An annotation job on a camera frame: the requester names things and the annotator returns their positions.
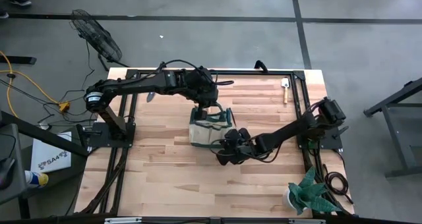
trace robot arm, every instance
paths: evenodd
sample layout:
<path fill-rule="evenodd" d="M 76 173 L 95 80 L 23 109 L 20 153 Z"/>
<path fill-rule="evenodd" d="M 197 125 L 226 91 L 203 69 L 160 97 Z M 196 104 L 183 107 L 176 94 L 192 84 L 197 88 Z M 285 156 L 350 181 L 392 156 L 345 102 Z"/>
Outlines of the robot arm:
<path fill-rule="evenodd" d="M 195 119 L 206 116 L 203 108 L 215 105 L 218 98 L 217 83 L 204 67 L 192 71 L 158 70 L 154 76 L 146 75 L 136 79 L 101 80 L 90 86 L 85 95 L 86 109 L 98 115 L 107 123 L 111 139 L 124 139 L 125 121 L 109 107 L 115 96 L 156 92 L 161 95 L 180 94 L 198 103 Z"/>
<path fill-rule="evenodd" d="M 319 114 L 313 111 L 318 108 Z M 251 138 L 245 128 L 232 129 L 220 143 L 224 149 L 217 153 L 221 165 L 228 162 L 241 164 L 249 158 L 267 162 L 265 159 L 275 150 L 280 149 L 282 143 L 297 135 L 305 135 L 309 140 L 322 138 L 326 130 L 340 126 L 346 116 L 335 100 L 324 98 L 313 104 L 301 118 L 282 127 L 273 133 L 264 133 Z"/>

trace artificial plant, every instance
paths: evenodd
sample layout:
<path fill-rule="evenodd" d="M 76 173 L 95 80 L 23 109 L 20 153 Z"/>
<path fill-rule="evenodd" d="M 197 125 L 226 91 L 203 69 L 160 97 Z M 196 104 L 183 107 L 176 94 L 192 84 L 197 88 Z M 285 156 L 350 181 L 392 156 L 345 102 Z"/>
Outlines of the artificial plant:
<path fill-rule="evenodd" d="M 325 183 L 314 184 L 314 179 L 315 167 L 311 167 L 299 185 L 289 183 L 289 200 L 297 214 L 301 215 L 304 208 L 323 212 L 340 211 L 340 208 L 321 197 L 321 194 L 327 192 L 324 187 Z"/>

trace mounting plate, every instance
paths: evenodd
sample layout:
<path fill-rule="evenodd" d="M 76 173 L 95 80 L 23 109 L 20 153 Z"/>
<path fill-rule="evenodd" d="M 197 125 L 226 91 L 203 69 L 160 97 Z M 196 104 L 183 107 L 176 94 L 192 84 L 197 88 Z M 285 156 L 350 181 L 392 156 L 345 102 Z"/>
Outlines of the mounting plate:
<path fill-rule="evenodd" d="M 330 130 L 325 131 L 324 138 L 320 141 L 320 149 L 342 149 L 342 139 L 340 138 L 340 134 L 342 132 L 338 130 L 338 128 L 332 128 Z M 308 144 L 299 145 L 300 149 L 315 149 L 317 148 L 317 145 L 314 145 L 314 147 L 309 148 Z"/>
<path fill-rule="evenodd" d="M 89 146 L 93 148 L 131 148 L 135 137 L 135 123 L 126 123 L 126 139 L 112 140 L 106 123 L 94 123 L 92 132 L 100 132 L 90 136 Z"/>

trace wooden table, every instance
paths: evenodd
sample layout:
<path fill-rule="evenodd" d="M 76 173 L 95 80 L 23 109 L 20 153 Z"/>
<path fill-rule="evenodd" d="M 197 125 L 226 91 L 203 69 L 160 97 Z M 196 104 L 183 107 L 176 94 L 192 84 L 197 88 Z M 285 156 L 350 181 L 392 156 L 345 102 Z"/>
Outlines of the wooden table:
<path fill-rule="evenodd" d="M 124 68 L 109 72 L 112 79 L 125 75 Z M 311 104 L 326 96 L 321 70 L 305 70 L 305 76 Z M 218 80 L 235 83 L 219 86 L 218 101 L 232 108 L 237 126 L 247 128 L 252 136 L 273 132 L 296 120 L 291 90 L 288 104 L 283 104 L 281 78 L 220 75 Z M 138 95 L 135 141 L 129 150 L 119 216 L 297 217 L 295 210 L 282 203 L 287 184 L 299 183 L 305 173 L 295 138 L 282 144 L 271 164 L 249 159 L 242 165 L 221 166 L 209 150 L 189 144 L 193 102 L 179 95 L 156 95 L 147 103 L 146 96 Z M 127 101 L 128 113 L 130 96 Z M 120 102 L 116 97 L 110 104 L 116 114 Z M 103 185 L 109 154 L 109 148 L 100 148 L 88 158 L 75 211 L 85 208 Z M 329 171 L 346 175 L 338 154 L 322 150 L 321 158 Z M 113 193 L 112 187 L 108 207 Z M 337 199 L 353 213 L 344 197 Z M 306 210 L 301 217 L 311 215 Z"/>

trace white flower pot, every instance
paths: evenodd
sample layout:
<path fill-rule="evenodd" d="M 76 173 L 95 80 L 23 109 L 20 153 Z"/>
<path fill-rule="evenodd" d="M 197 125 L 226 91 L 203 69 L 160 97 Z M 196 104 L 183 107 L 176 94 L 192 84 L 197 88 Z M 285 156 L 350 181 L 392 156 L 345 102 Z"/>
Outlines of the white flower pot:
<path fill-rule="evenodd" d="M 290 195 L 290 189 L 286 189 L 286 191 L 284 191 L 284 194 L 283 194 L 283 204 L 284 206 L 291 207 L 292 209 L 296 210 L 295 207 L 293 207 L 293 205 L 290 202 L 289 195 Z"/>

